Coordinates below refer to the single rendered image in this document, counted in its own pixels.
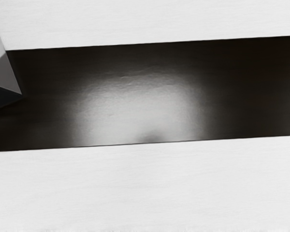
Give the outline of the grey angular block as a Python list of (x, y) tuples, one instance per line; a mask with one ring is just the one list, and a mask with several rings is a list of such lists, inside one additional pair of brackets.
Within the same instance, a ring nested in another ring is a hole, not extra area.
[(0, 108), (23, 97), (0, 37)]

